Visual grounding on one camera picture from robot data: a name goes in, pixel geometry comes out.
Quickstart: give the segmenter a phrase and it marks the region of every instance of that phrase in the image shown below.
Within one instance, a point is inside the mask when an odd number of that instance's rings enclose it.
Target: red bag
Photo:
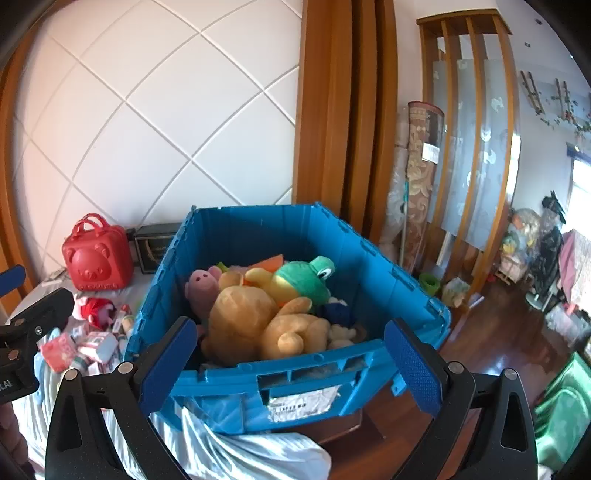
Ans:
[[[100,226],[90,217],[98,219]],[[84,230],[86,224],[93,229]],[[125,230],[109,225],[98,213],[76,222],[61,252],[78,290],[119,290],[129,284],[134,273]]]

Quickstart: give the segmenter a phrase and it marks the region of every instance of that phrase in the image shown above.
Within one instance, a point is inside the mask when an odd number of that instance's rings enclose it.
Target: blue gripper pad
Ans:
[[[441,382],[418,351],[420,340],[412,332],[409,335],[413,335],[414,339],[409,338],[396,322],[389,321],[384,329],[386,350],[408,385],[418,408],[436,417],[443,402]]]
[[[0,273],[0,297],[25,283],[27,272],[22,265],[16,265]]]
[[[154,345],[155,348],[162,349],[162,352],[153,363],[148,360],[152,365],[141,364],[136,372],[141,379],[138,405],[144,415],[148,416],[163,407],[196,346],[197,326],[187,317],[180,317]]]

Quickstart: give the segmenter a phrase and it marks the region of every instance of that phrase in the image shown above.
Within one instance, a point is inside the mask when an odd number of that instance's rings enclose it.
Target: window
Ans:
[[[569,210],[566,213],[566,229],[568,232],[577,229],[591,240],[591,165],[582,160],[573,160],[573,184],[571,186]]]

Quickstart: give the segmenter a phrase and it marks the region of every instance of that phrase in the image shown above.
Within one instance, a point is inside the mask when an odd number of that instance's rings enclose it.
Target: sticker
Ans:
[[[272,422],[293,421],[321,415],[330,410],[340,385],[312,392],[269,398],[269,418]]]
[[[423,160],[431,161],[433,163],[439,162],[439,147],[431,145],[427,142],[423,143]]]

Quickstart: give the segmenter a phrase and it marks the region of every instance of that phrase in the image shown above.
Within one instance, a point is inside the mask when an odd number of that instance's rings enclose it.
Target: blue plush toy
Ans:
[[[351,308],[344,301],[334,298],[324,305],[319,305],[316,308],[316,316],[327,319],[331,325],[347,328],[351,328],[356,322]]]

